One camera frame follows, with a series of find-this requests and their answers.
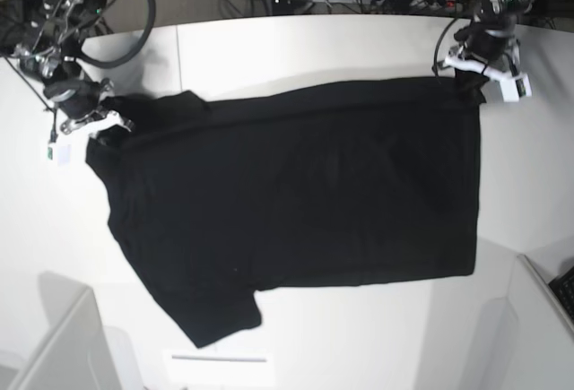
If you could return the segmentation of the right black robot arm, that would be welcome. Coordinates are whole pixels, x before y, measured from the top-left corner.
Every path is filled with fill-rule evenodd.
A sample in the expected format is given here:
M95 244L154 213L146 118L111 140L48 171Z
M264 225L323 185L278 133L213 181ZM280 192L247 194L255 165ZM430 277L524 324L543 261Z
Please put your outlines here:
M49 141L59 135L70 135L84 129L90 134L120 126L127 131L134 125L129 119L103 104L105 94L112 92L109 79L96 82L84 72L87 64L99 69L113 69L131 61L143 49L156 18L156 1L145 0L147 16L143 32L122 56L103 61L87 55L83 44L97 28L104 14L117 0L46 0L39 17L26 23L22 40L14 45L11 59L18 64L16 72L28 81L42 84L38 96L52 116L65 115L63 122L51 124Z

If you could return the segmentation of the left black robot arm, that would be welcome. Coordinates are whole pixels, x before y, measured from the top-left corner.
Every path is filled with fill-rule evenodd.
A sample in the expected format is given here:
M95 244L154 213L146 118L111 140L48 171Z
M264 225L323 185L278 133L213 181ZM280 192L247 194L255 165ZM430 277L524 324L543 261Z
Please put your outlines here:
M498 84L505 102L532 95L527 73L522 70L516 27L533 0L475 0L470 22L454 33L456 44L441 60L433 60L433 73L452 69L455 93L476 95L487 83Z

